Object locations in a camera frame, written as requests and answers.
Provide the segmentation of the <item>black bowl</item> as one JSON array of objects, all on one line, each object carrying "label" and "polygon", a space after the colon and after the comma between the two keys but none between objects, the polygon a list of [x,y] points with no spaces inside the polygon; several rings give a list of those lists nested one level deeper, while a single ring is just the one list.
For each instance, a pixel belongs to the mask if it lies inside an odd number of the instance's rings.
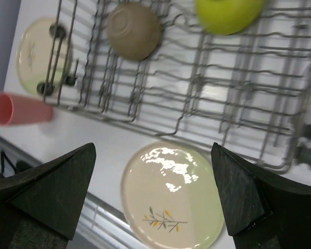
[{"label": "black bowl", "polygon": [[161,39],[159,17],[137,2],[119,4],[107,18],[107,37],[116,55],[141,61],[155,50]]}]

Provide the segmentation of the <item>grey wire dish rack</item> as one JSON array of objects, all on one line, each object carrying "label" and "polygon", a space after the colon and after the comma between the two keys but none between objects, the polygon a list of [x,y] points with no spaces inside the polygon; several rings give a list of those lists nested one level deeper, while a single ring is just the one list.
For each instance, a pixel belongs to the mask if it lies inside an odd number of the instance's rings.
[{"label": "grey wire dish rack", "polygon": [[278,174],[311,169],[311,1],[267,1],[241,33],[198,24],[193,1],[143,1],[162,37],[148,58],[118,56],[106,34],[118,1],[59,1],[37,86],[53,106],[209,151],[218,143]]}]

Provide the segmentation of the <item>pink cup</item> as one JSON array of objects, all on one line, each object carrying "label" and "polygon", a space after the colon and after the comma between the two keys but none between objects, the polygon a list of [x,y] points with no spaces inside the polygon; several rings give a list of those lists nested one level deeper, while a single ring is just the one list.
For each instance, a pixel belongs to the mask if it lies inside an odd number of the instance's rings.
[{"label": "pink cup", "polygon": [[52,114],[52,106],[41,100],[0,92],[0,126],[47,122]]}]

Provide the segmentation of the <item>lime green bowl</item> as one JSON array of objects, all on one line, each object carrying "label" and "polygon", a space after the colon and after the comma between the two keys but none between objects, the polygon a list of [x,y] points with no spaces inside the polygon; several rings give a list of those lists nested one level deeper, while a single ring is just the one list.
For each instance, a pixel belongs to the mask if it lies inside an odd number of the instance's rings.
[{"label": "lime green bowl", "polygon": [[261,13],[264,0],[195,0],[201,27],[212,34],[231,35],[250,25]]}]

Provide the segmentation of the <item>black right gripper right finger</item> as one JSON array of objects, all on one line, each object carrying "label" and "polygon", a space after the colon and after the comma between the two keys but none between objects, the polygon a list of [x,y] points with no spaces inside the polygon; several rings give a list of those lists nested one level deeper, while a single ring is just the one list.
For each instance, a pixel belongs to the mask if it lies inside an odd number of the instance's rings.
[{"label": "black right gripper right finger", "polygon": [[263,169],[217,143],[211,161],[236,248],[311,248],[311,186]]}]

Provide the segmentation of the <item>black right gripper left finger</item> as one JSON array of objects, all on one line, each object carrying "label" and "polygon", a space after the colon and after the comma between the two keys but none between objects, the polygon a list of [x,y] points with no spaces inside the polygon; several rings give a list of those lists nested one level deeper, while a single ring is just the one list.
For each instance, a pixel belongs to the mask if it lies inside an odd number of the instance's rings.
[{"label": "black right gripper left finger", "polygon": [[95,145],[87,143],[13,176],[0,174],[0,248],[66,248],[95,161]]}]

